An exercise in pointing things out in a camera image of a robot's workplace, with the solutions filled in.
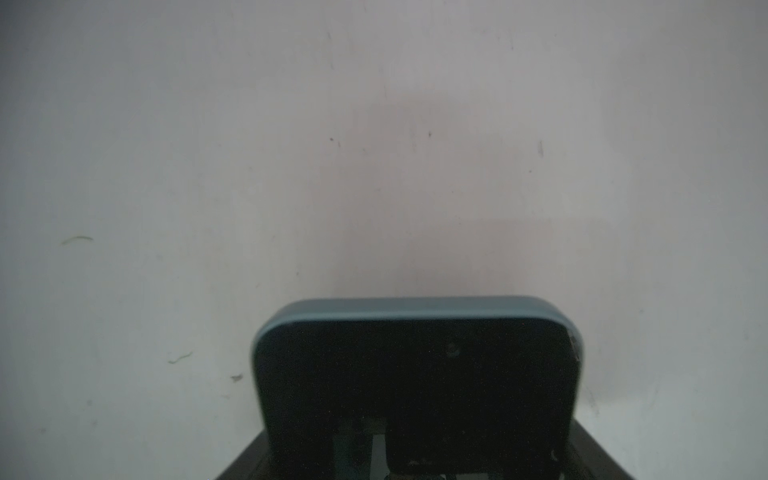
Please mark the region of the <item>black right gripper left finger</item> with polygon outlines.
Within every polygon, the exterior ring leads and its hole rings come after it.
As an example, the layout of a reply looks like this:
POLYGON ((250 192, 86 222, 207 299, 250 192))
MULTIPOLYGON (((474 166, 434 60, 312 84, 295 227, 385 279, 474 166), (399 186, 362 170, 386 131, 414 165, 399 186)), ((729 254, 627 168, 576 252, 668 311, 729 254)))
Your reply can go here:
POLYGON ((266 432, 260 432, 217 480, 269 480, 269 441, 266 432))

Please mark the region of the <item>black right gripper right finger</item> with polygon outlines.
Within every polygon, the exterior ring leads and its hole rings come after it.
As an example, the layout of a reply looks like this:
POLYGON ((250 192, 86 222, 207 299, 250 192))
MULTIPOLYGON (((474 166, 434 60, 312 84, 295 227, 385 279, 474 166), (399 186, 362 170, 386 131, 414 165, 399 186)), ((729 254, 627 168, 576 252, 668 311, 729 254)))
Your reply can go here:
POLYGON ((566 446, 567 480, 633 480, 633 477, 576 420, 566 446))

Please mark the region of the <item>teal phone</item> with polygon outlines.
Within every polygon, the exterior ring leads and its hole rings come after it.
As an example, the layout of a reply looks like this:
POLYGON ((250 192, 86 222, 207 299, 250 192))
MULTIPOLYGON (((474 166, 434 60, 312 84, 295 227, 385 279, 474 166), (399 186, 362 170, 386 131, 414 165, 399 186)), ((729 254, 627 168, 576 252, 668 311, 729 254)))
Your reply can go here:
POLYGON ((576 326, 525 296, 318 299, 257 333, 252 368, 283 479, 341 479, 380 435, 399 475, 555 479, 583 360, 576 326))

